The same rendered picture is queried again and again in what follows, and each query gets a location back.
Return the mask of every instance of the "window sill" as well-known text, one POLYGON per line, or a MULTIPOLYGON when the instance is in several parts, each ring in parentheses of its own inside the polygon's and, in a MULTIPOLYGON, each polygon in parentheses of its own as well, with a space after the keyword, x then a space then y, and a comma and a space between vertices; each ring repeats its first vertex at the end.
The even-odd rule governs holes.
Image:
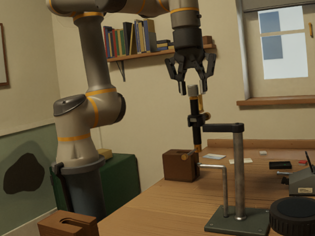
POLYGON ((315 95, 252 97, 245 101, 236 102, 237 106, 264 106, 288 104, 315 104, 315 95))

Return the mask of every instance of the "device label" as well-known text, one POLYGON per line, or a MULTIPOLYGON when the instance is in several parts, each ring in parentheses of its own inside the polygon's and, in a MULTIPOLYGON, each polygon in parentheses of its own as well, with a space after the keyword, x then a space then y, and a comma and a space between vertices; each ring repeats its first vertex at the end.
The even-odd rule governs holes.
POLYGON ((312 187, 299 187, 298 193, 299 194, 312 194, 313 188, 312 187))

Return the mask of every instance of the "dark stain on wall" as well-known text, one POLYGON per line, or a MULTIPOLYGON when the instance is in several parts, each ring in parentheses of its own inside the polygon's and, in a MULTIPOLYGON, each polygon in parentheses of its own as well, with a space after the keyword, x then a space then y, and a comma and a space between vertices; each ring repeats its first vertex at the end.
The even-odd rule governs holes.
POLYGON ((45 170, 31 153, 22 155, 4 175, 3 190, 7 194, 32 192, 40 188, 45 170))

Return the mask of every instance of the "green cabinet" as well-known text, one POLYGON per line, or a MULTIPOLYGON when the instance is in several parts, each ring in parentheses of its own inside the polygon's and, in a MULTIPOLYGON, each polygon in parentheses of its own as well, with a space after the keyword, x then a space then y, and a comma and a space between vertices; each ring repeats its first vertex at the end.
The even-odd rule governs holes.
MULTIPOLYGON (((99 169, 108 216, 141 192, 136 156, 118 153, 112 155, 99 169)), ((52 168, 49 169, 57 209, 67 211, 61 182, 52 168)))

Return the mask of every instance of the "stacked book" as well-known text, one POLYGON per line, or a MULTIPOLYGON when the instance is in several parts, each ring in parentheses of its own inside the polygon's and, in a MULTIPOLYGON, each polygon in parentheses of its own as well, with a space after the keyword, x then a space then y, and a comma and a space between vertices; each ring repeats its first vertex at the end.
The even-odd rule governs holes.
POLYGON ((157 34, 152 19, 124 22, 122 29, 104 26, 103 31, 108 59, 158 51, 157 34))
POLYGON ((174 49, 174 42, 171 42, 168 39, 157 41, 158 51, 164 51, 164 50, 169 50, 169 49, 174 49))

